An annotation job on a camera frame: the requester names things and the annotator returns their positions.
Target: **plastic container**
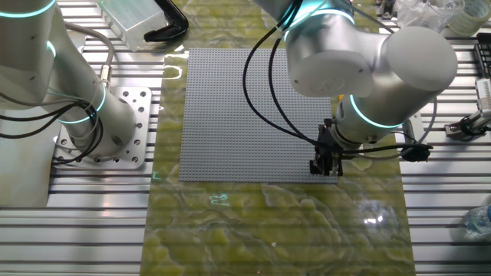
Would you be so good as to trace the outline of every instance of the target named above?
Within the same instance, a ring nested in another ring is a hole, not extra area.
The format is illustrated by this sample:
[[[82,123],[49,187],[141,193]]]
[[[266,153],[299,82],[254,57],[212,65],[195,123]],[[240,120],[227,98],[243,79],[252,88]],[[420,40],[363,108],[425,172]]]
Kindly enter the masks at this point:
[[[401,27],[419,26],[441,32],[464,10],[463,0],[428,0],[399,4],[397,23]]]
[[[470,210],[464,218],[464,223],[470,238],[491,235],[491,205]]]
[[[490,0],[466,0],[464,11],[448,25],[459,35],[471,36],[491,18]]]
[[[98,0],[102,17],[132,50],[146,44],[143,36],[166,26],[166,17],[154,0]]]

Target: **yellow-green marble tabletop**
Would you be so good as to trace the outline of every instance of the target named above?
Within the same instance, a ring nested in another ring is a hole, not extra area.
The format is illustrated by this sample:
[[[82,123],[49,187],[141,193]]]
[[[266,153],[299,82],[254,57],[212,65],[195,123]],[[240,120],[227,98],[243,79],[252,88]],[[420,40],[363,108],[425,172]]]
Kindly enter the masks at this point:
[[[345,162],[337,185],[179,182],[188,50],[251,48],[275,22],[250,0],[174,3],[190,27],[165,60],[141,275],[415,275],[397,160]]]

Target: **clear plastic bottle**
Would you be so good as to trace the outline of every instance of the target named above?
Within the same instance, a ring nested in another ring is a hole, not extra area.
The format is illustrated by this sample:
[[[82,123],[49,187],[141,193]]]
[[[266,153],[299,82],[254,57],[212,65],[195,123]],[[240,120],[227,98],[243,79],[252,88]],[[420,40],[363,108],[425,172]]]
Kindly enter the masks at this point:
[[[470,238],[483,238],[491,235],[491,205],[470,210],[464,223]]]

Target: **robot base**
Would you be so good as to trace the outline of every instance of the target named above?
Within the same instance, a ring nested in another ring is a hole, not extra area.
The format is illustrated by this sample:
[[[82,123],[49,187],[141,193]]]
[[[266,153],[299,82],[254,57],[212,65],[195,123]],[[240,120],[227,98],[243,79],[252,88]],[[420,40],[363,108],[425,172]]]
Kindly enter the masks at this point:
[[[138,170],[145,163],[147,153],[147,136],[150,123],[150,108],[152,104],[152,91],[146,87],[112,87],[112,93],[125,100],[133,108],[137,116],[135,134],[131,141],[118,153],[105,157],[84,157],[80,162],[69,165],[56,166],[59,170]],[[73,159],[81,154],[70,141],[67,130],[62,127],[58,136],[58,145],[54,149],[54,156],[63,159]]]

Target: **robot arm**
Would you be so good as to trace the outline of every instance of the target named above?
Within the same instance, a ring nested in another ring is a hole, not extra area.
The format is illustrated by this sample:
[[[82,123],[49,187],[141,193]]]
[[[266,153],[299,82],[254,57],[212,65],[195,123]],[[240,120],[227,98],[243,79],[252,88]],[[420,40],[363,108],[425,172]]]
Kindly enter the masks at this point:
[[[293,3],[255,1],[275,18]],[[321,2],[304,0],[286,34],[286,51],[297,92],[308,97],[345,95],[319,141],[355,150],[381,140],[447,89],[456,76],[457,59],[448,41],[430,29],[409,27],[391,35],[361,31],[339,1],[305,19]],[[330,169],[322,163],[336,163],[334,157],[329,150],[319,153],[314,164],[328,175]]]
[[[129,105],[115,97],[78,52],[68,36],[55,0],[0,0],[0,93],[24,103],[52,103],[73,97],[85,100],[104,125],[92,156],[109,156],[130,141],[136,117]],[[49,94],[48,90],[59,95]],[[53,112],[66,104],[43,105]],[[27,109],[0,97],[0,108]],[[59,121],[73,144],[84,152],[94,136],[85,110],[73,109]]]

